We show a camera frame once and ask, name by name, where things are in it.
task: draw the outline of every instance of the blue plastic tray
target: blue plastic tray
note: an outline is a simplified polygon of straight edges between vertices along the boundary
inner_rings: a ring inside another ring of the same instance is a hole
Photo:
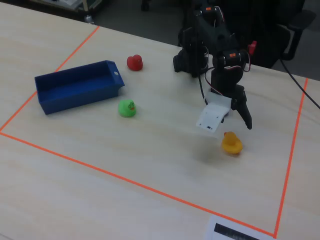
[[[116,64],[100,61],[34,78],[45,114],[114,98],[123,87]]]

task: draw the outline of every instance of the orange tape line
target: orange tape line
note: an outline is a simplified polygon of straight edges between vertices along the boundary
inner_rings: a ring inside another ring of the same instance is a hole
[[[304,82],[304,87],[303,87],[303,89],[305,91],[307,90],[308,81],[309,81],[309,79],[306,78],[305,82]],[[289,180],[289,175],[290,175],[290,169],[291,169],[292,159],[294,157],[295,145],[296,145],[296,140],[297,140],[297,133],[298,133],[298,128],[299,128],[299,122],[300,122],[302,107],[304,105],[304,100],[305,100],[305,94],[302,93],[300,106],[299,106],[299,111],[298,111],[298,115],[296,116],[296,121],[295,121],[295,127],[294,127],[293,138],[292,138],[292,143],[291,143],[291,150],[290,150],[290,156],[289,156],[289,162],[288,162],[288,166],[286,168],[286,174],[285,174],[285,179],[284,179],[284,185],[283,185],[283,190],[282,190],[282,196],[281,196],[278,216],[276,218],[276,223],[275,223],[275,228],[274,228],[273,237],[275,239],[278,236],[278,230],[279,230],[282,210],[284,208],[285,197],[286,197],[286,192],[287,192],[287,187],[288,187],[288,180]]]
[[[58,72],[65,64],[69,61],[70,58],[72,58],[73,55],[96,33],[96,31],[100,28],[100,26],[97,26],[92,33],[71,53],[70,56],[67,57],[66,60],[54,71]],[[25,103],[4,123],[4,125],[0,128],[0,132],[18,115],[18,113],[31,101],[31,99],[37,94],[37,91],[35,91],[28,99],[25,101]]]
[[[183,200],[183,199],[181,199],[181,198],[172,196],[172,195],[170,195],[170,194],[167,194],[167,193],[165,193],[165,192],[159,191],[159,190],[157,190],[157,189],[154,189],[154,188],[152,188],[152,187],[150,187],[150,186],[147,186],[147,185],[144,185],[144,184],[142,184],[142,183],[133,181],[133,180],[131,180],[131,179],[129,179],[129,178],[126,178],[126,177],[124,177],[124,176],[120,176],[120,175],[115,174],[115,173],[113,173],[113,172],[104,170],[104,169],[99,168],[99,167],[97,167],[97,166],[93,166],[93,165],[88,164],[88,163],[85,163],[85,162],[83,162],[83,161],[79,161],[79,160],[76,160],[76,159],[74,159],[74,158],[71,158],[71,157],[62,155],[62,154],[60,154],[60,153],[51,151],[51,150],[46,149],[46,148],[44,148],[44,147],[35,145],[35,144],[33,144],[33,143],[30,143],[30,142],[28,142],[28,141],[19,139],[19,138],[17,138],[17,137],[11,136],[11,135],[8,135],[8,134],[3,133],[3,132],[0,132],[0,135],[5,136],[5,137],[10,138],[10,139],[13,139],[13,140],[16,140],[16,141],[21,142],[21,143],[23,143],[23,144],[27,144],[27,145],[29,145],[29,146],[31,146],[31,147],[40,149],[40,150],[45,151],[45,152],[47,152],[47,153],[50,153],[50,154],[53,154],[53,155],[55,155],[55,156],[61,157],[61,158],[63,158],[63,159],[69,160],[69,161],[71,161],[71,162],[74,162],[74,163],[83,165],[83,166],[85,166],[85,167],[87,167],[87,168],[97,170],[97,171],[99,171],[99,172],[101,172],[101,173],[104,173],[104,174],[108,174],[108,175],[110,175],[110,176],[112,176],[112,177],[115,177],[115,178],[117,178],[117,179],[121,179],[121,180],[126,181],[126,182],[128,182],[128,183],[134,184],[134,185],[136,185],[136,186],[139,186],[139,187],[141,187],[141,188],[147,189],[147,190],[152,191],[152,192],[154,192],[154,193],[156,193],[156,194],[160,194],[160,195],[162,195],[162,196],[165,196],[165,197],[170,198],[170,199],[172,199],[172,200],[178,201],[178,202],[180,202],[180,203],[189,205],[189,206],[191,206],[191,207],[200,209],[200,210],[205,211],[205,212],[207,212],[207,213],[210,213],[210,214],[213,214],[213,215],[217,215],[217,216],[219,216],[219,217],[221,217],[221,218],[224,218],[224,219],[230,220],[230,221],[232,221],[232,222],[235,222],[235,223],[237,223],[237,224],[243,225],[243,226],[245,226],[245,227],[251,228],[251,229],[253,229],[253,230],[256,230],[256,231],[258,231],[258,232],[261,232],[261,233],[263,233],[263,234],[266,234],[266,235],[268,235],[268,236],[271,236],[271,237],[274,236],[273,233],[268,232],[268,231],[265,231],[265,230],[263,230],[263,229],[261,229],[261,228],[258,228],[258,227],[256,227],[256,226],[252,226],[252,225],[250,225],[250,224],[248,224],[248,223],[245,223],[245,222],[243,222],[243,221],[239,221],[239,220],[234,219],[234,218],[232,218],[232,217],[223,215],[223,214],[221,214],[221,213],[212,211],[212,210],[210,210],[210,209],[204,208],[204,207],[202,207],[202,206],[199,206],[199,205],[197,205],[197,204],[194,204],[194,203],[191,203],[191,202],[189,202],[189,201]]]

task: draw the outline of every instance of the red rubber duck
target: red rubber duck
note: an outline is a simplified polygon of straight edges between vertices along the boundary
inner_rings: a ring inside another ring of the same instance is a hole
[[[126,64],[128,65],[128,68],[132,71],[140,71],[144,66],[144,63],[142,62],[142,57],[140,55],[128,57],[128,59],[126,60]]]

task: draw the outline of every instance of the white paper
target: white paper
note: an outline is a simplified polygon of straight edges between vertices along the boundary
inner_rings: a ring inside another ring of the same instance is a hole
[[[196,126],[214,134],[231,109],[231,98],[208,92],[205,99],[208,105],[203,109]]]
[[[266,235],[262,232],[253,230],[252,228],[240,225],[238,223],[235,223],[233,221],[227,220],[225,218],[212,215],[210,217],[204,240],[233,240],[234,238],[231,238],[229,236],[222,235],[215,231],[216,224],[223,225],[224,227],[230,228],[234,231],[237,231],[239,233],[248,235],[252,238],[256,238],[258,240],[274,240],[273,237]]]

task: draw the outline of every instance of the yellow rubber duck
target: yellow rubber duck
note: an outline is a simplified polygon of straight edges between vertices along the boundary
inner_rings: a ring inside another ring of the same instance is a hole
[[[239,154],[242,149],[242,142],[237,138],[236,134],[232,131],[225,132],[222,140],[222,148],[228,154]]]

